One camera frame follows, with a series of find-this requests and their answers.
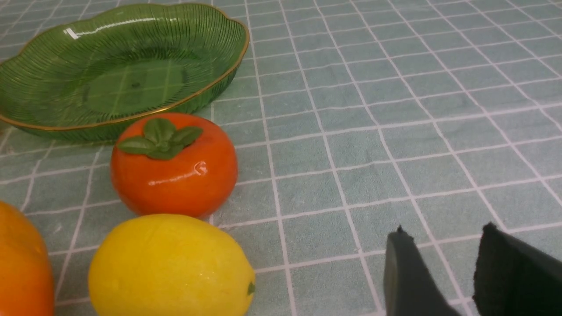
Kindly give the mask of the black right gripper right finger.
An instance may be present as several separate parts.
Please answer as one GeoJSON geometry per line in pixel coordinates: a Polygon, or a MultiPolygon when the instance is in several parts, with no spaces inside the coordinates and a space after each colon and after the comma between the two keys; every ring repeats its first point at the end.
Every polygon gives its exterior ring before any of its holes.
{"type": "Polygon", "coordinates": [[[493,223],[483,227],[472,300],[482,316],[559,316],[562,263],[493,223]]]}

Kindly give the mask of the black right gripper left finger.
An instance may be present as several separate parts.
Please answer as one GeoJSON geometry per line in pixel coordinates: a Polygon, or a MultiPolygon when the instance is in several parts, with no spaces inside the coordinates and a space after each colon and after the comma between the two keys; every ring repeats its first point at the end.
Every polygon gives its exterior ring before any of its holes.
{"type": "Polygon", "coordinates": [[[387,236],[383,290],[388,316],[459,314],[438,289],[413,237],[402,226],[387,236]]]}

